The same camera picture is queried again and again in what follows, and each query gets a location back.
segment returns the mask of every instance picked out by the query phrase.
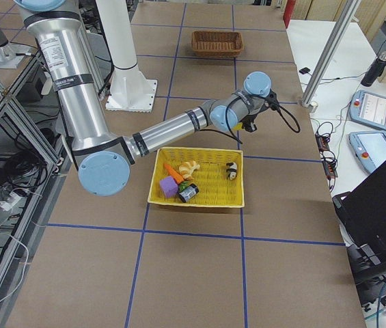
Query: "toy carrot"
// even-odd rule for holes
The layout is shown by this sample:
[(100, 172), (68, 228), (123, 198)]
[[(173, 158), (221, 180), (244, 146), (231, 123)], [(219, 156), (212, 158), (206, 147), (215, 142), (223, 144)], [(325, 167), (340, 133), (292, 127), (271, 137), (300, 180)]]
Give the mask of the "toy carrot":
[(184, 181), (184, 178), (178, 172), (176, 172), (176, 170), (172, 168), (169, 163), (164, 163), (164, 167), (167, 170), (167, 173), (173, 177), (177, 184), (180, 184), (182, 181)]

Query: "brown wicker basket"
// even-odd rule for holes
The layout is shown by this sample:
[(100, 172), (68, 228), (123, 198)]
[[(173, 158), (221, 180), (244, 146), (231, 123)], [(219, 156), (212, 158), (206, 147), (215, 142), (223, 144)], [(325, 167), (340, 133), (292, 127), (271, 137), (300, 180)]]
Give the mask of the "brown wicker basket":
[(244, 49), (241, 33), (194, 31), (191, 47), (198, 57), (233, 58)]

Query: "blue joint cap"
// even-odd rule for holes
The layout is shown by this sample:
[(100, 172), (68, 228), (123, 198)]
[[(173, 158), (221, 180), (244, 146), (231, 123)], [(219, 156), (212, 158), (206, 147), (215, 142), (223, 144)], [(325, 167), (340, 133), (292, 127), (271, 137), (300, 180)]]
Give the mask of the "blue joint cap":
[(232, 109), (228, 109), (226, 111), (227, 107), (223, 105), (216, 106), (211, 111), (211, 122), (214, 124), (216, 128), (218, 128), (220, 131), (228, 132), (229, 128), (226, 124), (226, 115), (228, 115), (228, 123), (230, 128), (234, 128), (238, 124), (238, 118), (236, 117), (236, 114)]
[(254, 96), (267, 97), (272, 88), (272, 80), (264, 72), (252, 72), (247, 75), (244, 87), (247, 92)]
[(14, 0), (14, 2), (31, 12), (48, 12), (63, 5), (65, 0)]
[(110, 196), (122, 190), (129, 176), (129, 164), (115, 152), (95, 152), (79, 166), (79, 180), (83, 188), (98, 196)]

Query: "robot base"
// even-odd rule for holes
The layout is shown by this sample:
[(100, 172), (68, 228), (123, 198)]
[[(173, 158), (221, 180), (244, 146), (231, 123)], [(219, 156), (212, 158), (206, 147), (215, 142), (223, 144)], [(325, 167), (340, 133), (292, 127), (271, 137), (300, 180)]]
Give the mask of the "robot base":
[(108, 97), (106, 109), (150, 112), (153, 108), (157, 86), (157, 80), (147, 80), (137, 67), (134, 72), (122, 72), (115, 69), (111, 95)]
[[(30, 46), (23, 46), (21, 44), (11, 44), (9, 43), (9, 46), (12, 48), (12, 50), (15, 53), (28, 53), (30, 52), (31, 47)], [(25, 58), (25, 56), (16, 56), (14, 59), (11, 59), (9, 61), (0, 61), (0, 68), (7, 68), (7, 69), (15, 69), (18, 68), (18, 65), (21, 63), (21, 61)]]

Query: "black band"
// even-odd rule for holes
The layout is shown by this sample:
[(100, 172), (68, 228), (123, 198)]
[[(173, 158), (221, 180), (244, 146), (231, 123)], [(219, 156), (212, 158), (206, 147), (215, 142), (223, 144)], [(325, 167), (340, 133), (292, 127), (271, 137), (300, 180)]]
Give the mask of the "black band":
[(66, 89), (67, 87), (75, 87), (76, 85), (87, 83), (94, 83), (91, 74), (72, 75), (71, 77), (64, 77), (62, 79), (55, 80), (53, 90), (56, 92)]
[(203, 108), (201, 108), (200, 106), (199, 106), (198, 108), (200, 108), (200, 110), (202, 111), (202, 113), (203, 113), (204, 116), (205, 116), (206, 126), (209, 126), (208, 116), (206, 116), (205, 110), (204, 110)]
[(192, 110), (188, 110), (185, 113), (190, 117), (191, 123), (193, 123), (194, 132), (200, 131), (200, 123), (196, 114)]
[(249, 113), (255, 109), (255, 105), (252, 101), (252, 97), (250, 97), (250, 95), (247, 92), (242, 90), (236, 90), (233, 94), (235, 96), (238, 96), (244, 102)]
[(120, 68), (120, 67), (117, 67), (117, 66), (113, 66), (113, 67), (115, 67), (115, 68), (118, 68), (119, 70), (131, 70), (132, 68), (134, 68), (136, 65), (138, 65), (138, 61), (135, 63), (135, 65), (134, 66), (131, 66), (131, 67), (128, 67), (128, 68)]
[(82, 155), (88, 155), (92, 154), (93, 152), (100, 152), (102, 150), (105, 150), (107, 148), (113, 147), (121, 142), (121, 137), (118, 137), (117, 139), (111, 140), (106, 143), (102, 143), (101, 145), (97, 145), (91, 148), (86, 148), (82, 150), (73, 150), (75, 156), (82, 156)]
[(4, 43), (0, 44), (0, 48), (1, 48), (2, 46), (7, 45), (8, 43), (9, 43), (9, 40), (6, 40)]
[(139, 153), (140, 153), (141, 157), (144, 157), (145, 155), (148, 155), (149, 154), (149, 150), (147, 148), (147, 145), (146, 145), (143, 137), (141, 136), (141, 133), (135, 133), (134, 135), (132, 135), (132, 137), (133, 137), (133, 139), (135, 140), (135, 143), (138, 146)]
[(127, 159), (129, 160), (129, 163), (130, 163), (131, 165), (135, 164), (135, 159), (133, 159), (133, 156), (132, 156), (132, 154), (130, 153), (129, 147), (126, 145), (126, 142), (124, 141), (124, 138), (123, 138), (123, 137), (120, 137), (120, 144), (121, 144), (122, 147), (123, 147), (124, 153), (126, 154)]
[(80, 16), (76, 12), (40, 12), (39, 14), (34, 14), (30, 17), (27, 17), (24, 20), (24, 26), (28, 27), (33, 23), (44, 21), (46, 19), (54, 19), (54, 18), (72, 18), (80, 21)]

